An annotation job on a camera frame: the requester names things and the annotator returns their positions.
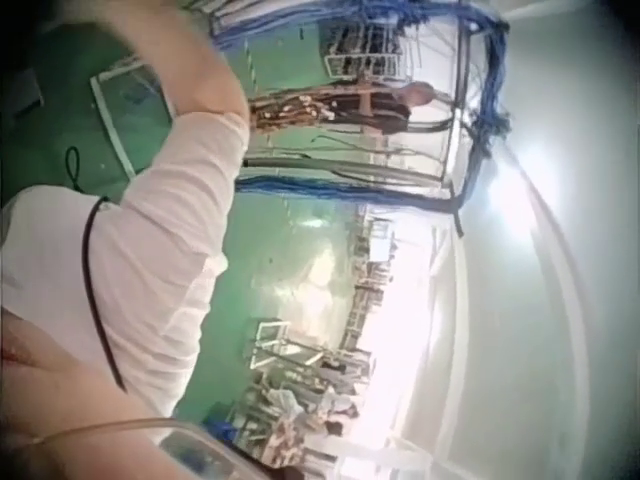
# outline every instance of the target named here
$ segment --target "green floor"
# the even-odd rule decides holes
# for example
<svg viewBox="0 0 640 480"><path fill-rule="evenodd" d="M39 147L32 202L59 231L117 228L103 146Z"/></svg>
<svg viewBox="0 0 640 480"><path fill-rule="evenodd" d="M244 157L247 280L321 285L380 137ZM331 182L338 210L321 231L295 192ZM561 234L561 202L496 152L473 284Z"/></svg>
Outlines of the green floor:
<svg viewBox="0 0 640 480"><path fill-rule="evenodd" d="M251 43L261 89L324 83L317 32L279 32ZM27 186L69 185L64 153L75 145L82 156L80 184L91 193L117 198L126 177L108 143L93 106L89 78L124 54L105 34L70 27L42 39L33 65L45 106L30 113L5 134L2 158L2 202ZM243 52L229 62L252 94ZM169 128L160 99L145 94L130 78L105 85L105 96L125 148L137 170L149 165ZM278 145L308 145L318 131L292 131L274 137ZM230 268L218 280L212 311L205 321L202 354L177 415L200 420L214 403L237 398L249 374L242 358L259 318L277 315L283 300L274 285L291 287L310 268L310 259L329 249L335 267L329 285L331 315L344 316L351 295L346 229L351 209L332 202L277 196L236 197L225 250ZM308 228L309 220L322 228Z"/></svg>

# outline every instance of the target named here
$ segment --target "white sleeve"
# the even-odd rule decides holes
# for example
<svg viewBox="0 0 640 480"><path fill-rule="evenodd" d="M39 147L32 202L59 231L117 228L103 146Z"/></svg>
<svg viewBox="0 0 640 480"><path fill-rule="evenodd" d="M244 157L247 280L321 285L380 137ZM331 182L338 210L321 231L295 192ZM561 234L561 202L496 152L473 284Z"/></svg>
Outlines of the white sleeve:
<svg viewBox="0 0 640 480"><path fill-rule="evenodd" d="M153 164L134 178L120 203L209 256L222 250L234 181L249 127L233 114L175 119Z"/></svg>

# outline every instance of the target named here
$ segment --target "worker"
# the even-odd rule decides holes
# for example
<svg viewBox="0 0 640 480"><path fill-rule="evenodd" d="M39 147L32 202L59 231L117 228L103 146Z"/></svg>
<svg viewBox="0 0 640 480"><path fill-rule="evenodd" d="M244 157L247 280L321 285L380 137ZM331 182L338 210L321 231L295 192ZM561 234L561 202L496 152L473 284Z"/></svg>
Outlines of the worker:
<svg viewBox="0 0 640 480"><path fill-rule="evenodd" d="M156 72L177 116L119 204L31 187L3 211L3 308L164 416L182 397L249 138L248 105L222 55L163 0L75 0Z"/></svg>
<svg viewBox="0 0 640 480"><path fill-rule="evenodd" d="M0 408L21 436L168 417L196 364L201 323L227 266L222 242L249 112L224 58L165 3L67 4L68 19L98 23L153 68L177 116L119 204L36 186L2 212ZM162 452L149 451L136 478L182 478L159 470ZM119 462L126 452L117 442L57 453L72 464L67 478L133 476L121 470L131 465Z"/></svg>
<svg viewBox="0 0 640 480"><path fill-rule="evenodd" d="M364 78L332 83L338 92L341 87L357 85L363 88L363 93L336 93L323 100L333 113L327 122L362 126L365 133L373 136L406 132L409 128L411 110L430 104L438 96L427 82L415 81L401 87L387 87L388 91L382 92L364 91L366 88L384 87L381 83L372 83Z"/></svg>
<svg viewBox="0 0 640 480"><path fill-rule="evenodd" d="M448 101L426 82L390 87L364 79L283 90L278 96L252 99L252 129L267 133L294 126L355 125L371 136L393 135L408 131L412 109L436 98Z"/></svg>

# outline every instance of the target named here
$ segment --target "blue object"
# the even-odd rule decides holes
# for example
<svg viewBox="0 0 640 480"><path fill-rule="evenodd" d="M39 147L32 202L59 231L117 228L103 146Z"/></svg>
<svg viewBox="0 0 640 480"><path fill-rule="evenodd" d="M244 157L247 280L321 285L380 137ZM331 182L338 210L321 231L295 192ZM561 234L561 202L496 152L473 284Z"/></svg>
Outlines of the blue object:
<svg viewBox="0 0 640 480"><path fill-rule="evenodd" d="M226 444L233 444L238 434L238 429L229 422L215 421L211 418L206 418L202 422L202 427L213 438Z"/></svg>
<svg viewBox="0 0 640 480"><path fill-rule="evenodd" d="M419 195L393 192L369 186L346 185L315 179L260 176L237 182L238 191L253 193L286 193L290 195L331 198L376 205L411 206L428 211L457 212L469 198L483 160L491 156L491 141L505 136L510 129L506 114L498 111L498 97L505 79L505 56L509 25L498 16L478 6L457 2L409 0L317 0L282 8L239 22L213 35L221 50L240 47L247 38L264 35L281 27L301 27L326 20L360 18L371 22L397 18L403 26L420 25L432 18L450 17L461 21L471 35L485 35L487 74L480 98L480 108L470 126L473 146L469 154L467 178L461 194L451 200L425 199Z"/></svg>

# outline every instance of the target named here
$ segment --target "factory floor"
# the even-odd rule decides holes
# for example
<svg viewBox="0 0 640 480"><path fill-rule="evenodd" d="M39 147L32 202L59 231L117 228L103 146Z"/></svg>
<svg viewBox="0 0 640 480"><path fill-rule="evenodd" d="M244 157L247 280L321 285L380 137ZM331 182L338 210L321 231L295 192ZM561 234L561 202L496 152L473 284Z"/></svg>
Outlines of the factory floor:
<svg viewBox="0 0 640 480"><path fill-rule="evenodd" d="M327 81L314 28L283 30L250 44L261 90ZM64 154L81 155L79 184L117 199L128 183L95 108L89 78L125 55L125 49L91 27L62 27L41 39L34 67L44 106L3 132L2 203L34 184L70 186ZM243 51L228 56L248 94L255 93ZM169 129L161 97L131 76L109 80L104 95L136 169L149 164ZM319 132L285 132L277 145L301 147ZM203 324L202 352L178 417L198 421L214 404L227 405L250 378L243 354L257 323L280 317L327 344L338 341L351 306L352 208L334 202L238 194L225 253L228 271L218 279Z"/></svg>

